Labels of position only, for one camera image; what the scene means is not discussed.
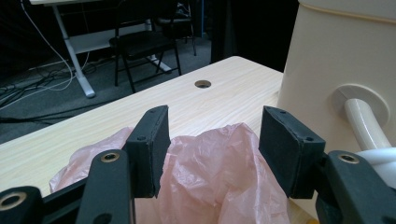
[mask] chair leg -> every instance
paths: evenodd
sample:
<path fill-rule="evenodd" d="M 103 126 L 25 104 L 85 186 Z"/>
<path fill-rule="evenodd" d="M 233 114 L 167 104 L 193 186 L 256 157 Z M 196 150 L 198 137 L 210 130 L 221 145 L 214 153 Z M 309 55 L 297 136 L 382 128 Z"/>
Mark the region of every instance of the chair leg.
<path fill-rule="evenodd" d="M 160 60 L 157 63 L 157 69 L 155 70 L 155 73 L 158 73 L 158 71 L 160 71 L 160 65 L 162 61 L 163 61 L 163 52 L 161 52 Z"/>
<path fill-rule="evenodd" d="M 177 50 L 177 43 L 176 43 L 176 41 L 175 41 L 175 56 L 176 56 L 176 62 L 177 62 L 177 71 L 178 71 L 178 75 L 181 76 L 180 60 L 178 59 L 178 50 Z"/>
<path fill-rule="evenodd" d="M 194 50 L 194 56 L 197 56 L 197 51 L 195 49 L 195 35 L 194 35 L 194 27 L 191 23 L 191 39 L 192 39 L 192 49 Z"/>
<path fill-rule="evenodd" d="M 195 36 L 192 36 L 192 49 L 194 50 L 194 56 L 197 56 L 197 50 L 195 49 Z"/>
<path fill-rule="evenodd" d="M 129 71 L 128 63 L 126 62 L 125 57 L 122 55 L 122 60 L 124 62 L 126 73 L 128 74 L 129 84 L 131 84 L 132 92 L 135 93 L 136 90 L 134 89 L 134 81 L 132 80 L 131 72 Z"/>
<path fill-rule="evenodd" d="M 114 73 L 115 74 L 115 76 L 114 76 L 114 79 L 115 79 L 114 85 L 115 86 L 119 86 L 119 54 L 118 53 L 116 53 L 115 63 L 116 63 L 116 71 Z"/>

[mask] white table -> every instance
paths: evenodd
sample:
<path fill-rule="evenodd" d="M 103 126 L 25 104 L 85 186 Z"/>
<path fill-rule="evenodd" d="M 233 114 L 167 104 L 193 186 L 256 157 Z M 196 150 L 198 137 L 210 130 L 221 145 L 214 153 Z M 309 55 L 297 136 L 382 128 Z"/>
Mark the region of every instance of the white table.
<path fill-rule="evenodd" d="M 116 102 L 0 145 L 0 191 L 36 186 L 50 194 L 49 181 L 73 152 L 135 126 L 144 113 L 169 105 L 170 137 L 245 122 L 258 136 L 265 105 L 275 106 L 282 74 L 243 58 L 232 57 L 140 91 Z M 211 86 L 197 88 L 198 80 Z M 291 222 L 312 219 L 293 202 Z"/>

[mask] white tube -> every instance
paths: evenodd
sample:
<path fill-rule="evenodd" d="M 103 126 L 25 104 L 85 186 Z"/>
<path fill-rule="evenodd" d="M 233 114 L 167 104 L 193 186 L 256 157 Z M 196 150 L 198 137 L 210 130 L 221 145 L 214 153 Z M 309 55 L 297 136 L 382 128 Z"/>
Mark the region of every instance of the white tube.
<path fill-rule="evenodd" d="M 391 147 L 367 103 L 349 99 L 345 102 L 345 111 L 361 150 Z"/>
<path fill-rule="evenodd" d="M 396 148 L 377 148 L 357 152 L 366 159 L 384 182 L 396 189 Z"/>

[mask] beige plastic housing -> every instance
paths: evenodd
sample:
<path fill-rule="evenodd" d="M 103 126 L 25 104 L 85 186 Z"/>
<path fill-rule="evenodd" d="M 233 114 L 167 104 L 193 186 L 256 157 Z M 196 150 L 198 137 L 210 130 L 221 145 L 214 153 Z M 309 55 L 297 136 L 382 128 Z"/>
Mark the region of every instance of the beige plastic housing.
<path fill-rule="evenodd" d="M 395 8 L 389 0 L 300 1 L 277 107 L 325 139 L 326 152 L 360 151 L 351 125 L 334 108 L 334 93 L 346 84 L 385 101 L 389 117 L 381 128 L 396 145 Z M 316 217 L 315 199 L 295 202 Z"/>

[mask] pink plastic bag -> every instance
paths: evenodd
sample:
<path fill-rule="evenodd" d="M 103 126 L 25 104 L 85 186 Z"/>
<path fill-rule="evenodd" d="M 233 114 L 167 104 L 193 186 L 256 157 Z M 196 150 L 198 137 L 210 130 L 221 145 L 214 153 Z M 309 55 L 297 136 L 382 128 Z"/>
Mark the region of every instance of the pink plastic bag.
<path fill-rule="evenodd" d="M 120 132 L 113 137 L 124 144 L 129 134 Z M 92 159 L 104 150 L 102 144 L 77 151 L 53 186 L 70 184 L 71 176 L 83 178 L 88 159 L 81 171 L 78 157 Z M 259 138 L 244 123 L 172 139 L 158 199 L 135 200 L 137 223 L 290 223 L 288 199 L 258 146 Z"/>

